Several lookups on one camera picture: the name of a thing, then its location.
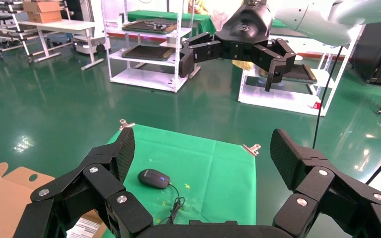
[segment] epoxy floor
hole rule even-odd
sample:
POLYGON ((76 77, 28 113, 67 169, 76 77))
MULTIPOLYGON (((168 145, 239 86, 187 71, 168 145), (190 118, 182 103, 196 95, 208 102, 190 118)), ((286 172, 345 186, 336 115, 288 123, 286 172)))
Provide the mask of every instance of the epoxy floor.
MULTIPOLYGON (((113 49, 123 44, 113 41, 113 49)), ((8 162, 10 170, 25 166, 61 176, 92 147, 106 143, 119 128, 119 119, 233 144, 259 143, 257 223, 272 223, 290 194, 269 156, 272 131, 283 128, 296 142, 311 146, 316 117, 238 103, 241 71, 229 60, 201 63, 196 77, 174 94, 110 83, 107 61, 81 71, 88 56, 69 47, 58 51, 61 56, 32 65, 22 49, 3 54, 0 162, 8 162)), ((116 62, 113 72, 125 66, 116 62)), ((376 115, 380 105, 381 87, 363 83, 347 67, 320 122, 317 149, 341 171, 363 182, 381 163, 381 116, 376 115)), ((372 186, 381 190, 381 175, 372 186)), ((317 224, 309 237, 348 237, 325 215, 317 224)))

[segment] silver screw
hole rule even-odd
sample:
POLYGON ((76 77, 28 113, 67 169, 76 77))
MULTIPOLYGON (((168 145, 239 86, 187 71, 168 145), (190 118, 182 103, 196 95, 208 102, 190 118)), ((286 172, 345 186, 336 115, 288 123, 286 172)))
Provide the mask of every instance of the silver screw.
POLYGON ((307 202, 306 200, 302 199, 302 198, 298 198, 298 199, 297 199, 297 203, 298 203, 299 205, 304 206, 304 207, 306 207, 307 204, 308 204, 308 202, 307 202))
POLYGON ((44 195, 48 194, 49 190, 47 188, 39 191, 39 196, 43 197, 44 195))
POLYGON ((98 168, 97 167, 92 167, 90 168, 90 173, 95 173, 98 171, 98 168))
POLYGON ((325 170, 319 170, 319 174, 326 176, 326 175, 328 175, 328 172, 326 172, 325 170))
POLYGON ((127 197, 123 195, 117 198, 118 203, 124 203, 126 202, 126 200, 127 200, 127 197))
POLYGON ((381 201, 381 195, 380 195, 380 194, 378 194, 378 193, 374 193, 373 196, 374 196, 377 200, 381 201))

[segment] box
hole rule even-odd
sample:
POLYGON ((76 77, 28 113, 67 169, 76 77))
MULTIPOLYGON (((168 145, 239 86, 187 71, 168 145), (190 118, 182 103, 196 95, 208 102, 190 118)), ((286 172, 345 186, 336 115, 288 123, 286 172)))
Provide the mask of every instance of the box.
POLYGON ((31 22, 48 23, 62 21, 61 7, 58 1, 23 1, 24 11, 31 22))
MULTIPOLYGON (((0 163, 0 238, 13 237, 25 206, 31 202, 30 194, 54 179, 25 167, 3 176, 7 169, 7 163, 0 163)), ((101 238, 106 228, 100 217, 90 211, 68 231, 68 238, 101 238)))

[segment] green cloth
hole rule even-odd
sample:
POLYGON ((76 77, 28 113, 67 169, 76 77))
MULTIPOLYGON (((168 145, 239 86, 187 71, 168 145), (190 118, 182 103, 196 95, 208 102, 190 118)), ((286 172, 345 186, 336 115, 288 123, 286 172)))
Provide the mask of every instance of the green cloth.
POLYGON ((272 21, 272 28, 287 28, 287 27, 281 21, 274 19, 272 21))
MULTIPOLYGON (((149 18, 162 18, 162 19, 168 19, 168 20, 177 20, 177 13, 162 12, 162 11, 137 10, 137 11, 128 11, 127 12, 127 18, 129 21, 136 21, 139 19, 149 19, 149 18)), ((190 13, 184 13, 182 15, 182 21, 190 21, 190 20, 191 20, 191 14, 190 13)), ((214 23, 212 23, 210 16, 194 14, 193 15, 193 21, 198 22, 198 32, 196 32, 196 29, 194 28, 192 31, 193 36, 200 34, 200 33, 203 33, 203 32, 210 32, 211 34, 214 34, 216 31, 214 23)))
MULTIPOLYGON (((255 160, 242 146, 142 125, 133 131, 135 157, 125 187, 153 216, 154 225, 169 216, 177 194, 170 186, 159 190, 142 185, 137 175, 144 169, 168 175, 186 199, 175 224, 189 220, 256 224, 255 160)), ((106 231, 103 237, 113 236, 106 231)))

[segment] black computer mouse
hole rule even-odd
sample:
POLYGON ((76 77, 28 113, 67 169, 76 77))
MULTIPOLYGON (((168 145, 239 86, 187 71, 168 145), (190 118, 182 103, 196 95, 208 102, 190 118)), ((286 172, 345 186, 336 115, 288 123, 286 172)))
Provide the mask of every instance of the black computer mouse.
POLYGON ((165 189, 169 185, 170 177, 160 171, 146 169, 138 174, 138 180, 145 186, 165 189))

